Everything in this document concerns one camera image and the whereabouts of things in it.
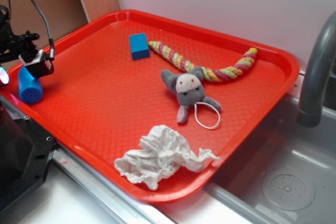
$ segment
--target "blue cup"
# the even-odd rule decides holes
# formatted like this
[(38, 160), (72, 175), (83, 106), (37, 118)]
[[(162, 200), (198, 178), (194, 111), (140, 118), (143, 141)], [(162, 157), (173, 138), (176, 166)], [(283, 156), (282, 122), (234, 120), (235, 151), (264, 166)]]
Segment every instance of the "blue cup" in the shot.
[(43, 90), (41, 80), (35, 79), (26, 67), (22, 67), (18, 74), (19, 97), (25, 103), (36, 103), (42, 99)]

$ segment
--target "blue block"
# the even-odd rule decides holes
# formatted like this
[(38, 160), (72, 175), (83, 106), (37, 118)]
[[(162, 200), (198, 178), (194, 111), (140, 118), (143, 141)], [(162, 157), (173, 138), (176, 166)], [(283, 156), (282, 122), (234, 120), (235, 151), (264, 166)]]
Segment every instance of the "blue block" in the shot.
[(149, 57), (150, 53), (145, 33), (131, 35), (130, 44), (133, 60)]

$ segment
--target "white cloth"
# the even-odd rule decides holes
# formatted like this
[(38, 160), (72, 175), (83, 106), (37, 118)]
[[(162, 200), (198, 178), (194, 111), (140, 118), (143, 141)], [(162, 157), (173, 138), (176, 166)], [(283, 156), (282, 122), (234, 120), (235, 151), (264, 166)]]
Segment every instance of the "white cloth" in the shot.
[(114, 165), (131, 183), (144, 182), (151, 190), (156, 190), (158, 182), (172, 176), (181, 165), (199, 173), (205, 168), (207, 158), (219, 159), (211, 150), (201, 148), (196, 157), (186, 139), (165, 125), (154, 126), (140, 139), (140, 147), (142, 150), (126, 152)]

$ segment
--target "gray stuffed animal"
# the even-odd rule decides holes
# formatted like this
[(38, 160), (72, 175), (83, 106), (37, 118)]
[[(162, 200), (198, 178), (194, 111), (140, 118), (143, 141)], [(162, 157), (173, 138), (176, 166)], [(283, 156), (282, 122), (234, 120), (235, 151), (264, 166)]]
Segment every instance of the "gray stuffed animal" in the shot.
[(189, 73), (174, 74), (169, 70), (161, 71), (161, 79), (164, 84), (177, 95), (177, 101), (181, 105), (177, 113), (177, 122), (184, 123), (188, 117), (190, 106), (198, 102), (212, 105), (215, 109), (221, 110), (221, 105), (214, 99), (205, 95), (201, 84), (203, 81), (202, 67), (196, 67)]

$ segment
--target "sink basin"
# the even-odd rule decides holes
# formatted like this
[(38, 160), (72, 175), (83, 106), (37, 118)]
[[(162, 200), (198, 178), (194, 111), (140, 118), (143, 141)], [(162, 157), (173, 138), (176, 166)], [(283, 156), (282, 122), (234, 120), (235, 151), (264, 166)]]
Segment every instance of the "sink basin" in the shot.
[(336, 221), (336, 113), (323, 109), (309, 129), (297, 104), (286, 95), (205, 188), (252, 222)]

